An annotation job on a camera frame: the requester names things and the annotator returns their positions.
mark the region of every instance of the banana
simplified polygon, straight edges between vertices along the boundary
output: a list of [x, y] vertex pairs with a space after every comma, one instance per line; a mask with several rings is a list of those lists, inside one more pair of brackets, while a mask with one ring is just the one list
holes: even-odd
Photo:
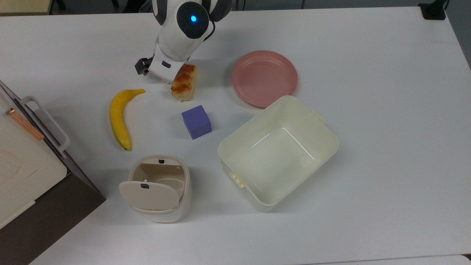
[[124, 125], [122, 113], [126, 104], [135, 96], [146, 92], [143, 89], [126, 89], [113, 98], [110, 105], [110, 123], [113, 129], [114, 136], [125, 150], [131, 151], [131, 139], [129, 138], [128, 131]]

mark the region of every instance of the white table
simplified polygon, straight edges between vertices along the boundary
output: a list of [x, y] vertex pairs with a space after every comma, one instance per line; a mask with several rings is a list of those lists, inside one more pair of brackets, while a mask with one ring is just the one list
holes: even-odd
[[[35, 264], [308, 264], [471, 253], [471, 72], [448, 20], [419, 8], [232, 12], [191, 57], [192, 101], [135, 73], [152, 55], [151, 14], [0, 17], [0, 76], [36, 96], [72, 140], [69, 153], [107, 201]], [[258, 213], [224, 175], [218, 144], [260, 112], [230, 83], [232, 65], [273, 50], [298, 70], [294, 94], [340, 149], [274, 208]], [[125, 119], [113, 96], [144, 88]], [[181, 112], [202, 104], [213, 132], [191, 140]], [[149, 223], [118, 192], [149, 154], [181, 158], [194, 203], [175, 224]]]

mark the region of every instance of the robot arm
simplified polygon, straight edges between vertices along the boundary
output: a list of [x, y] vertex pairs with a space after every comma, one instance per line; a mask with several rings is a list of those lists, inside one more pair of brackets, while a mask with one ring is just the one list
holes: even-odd
[[232, 0], [152, 0], [152, 5], [162, 30], [154, 55], [140, 59], [135, 68], [138, 74], [151, 72], [172, 83], [184, 62], [212, 34], [214, 22], [229, 13]]

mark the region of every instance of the black cable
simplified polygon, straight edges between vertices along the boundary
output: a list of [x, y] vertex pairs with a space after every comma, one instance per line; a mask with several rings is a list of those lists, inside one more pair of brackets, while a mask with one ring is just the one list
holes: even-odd
[[208, 35], [203, 41], [209, 39], [209, 37], [211, 37], [211, 35], [212, 35], [212, 34], [214, 33], [214, 31], [216, 30], [216, 24], [214, 23], [214, 21], [213, 21], [212, 19], [211, 19], [211, 22], [212, 22], [212, 31], [211, 31], [211, 33], [209, 33], [209, 35]]

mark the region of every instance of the trash bin lid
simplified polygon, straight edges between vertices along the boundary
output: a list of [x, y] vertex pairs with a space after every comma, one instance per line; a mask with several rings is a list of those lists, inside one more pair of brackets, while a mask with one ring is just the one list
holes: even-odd
[[129, 205], [143, 210], [170, 210], [179, 203], [177, 191], [160, 183], [126, 181], [119, 185], [119, 191]]

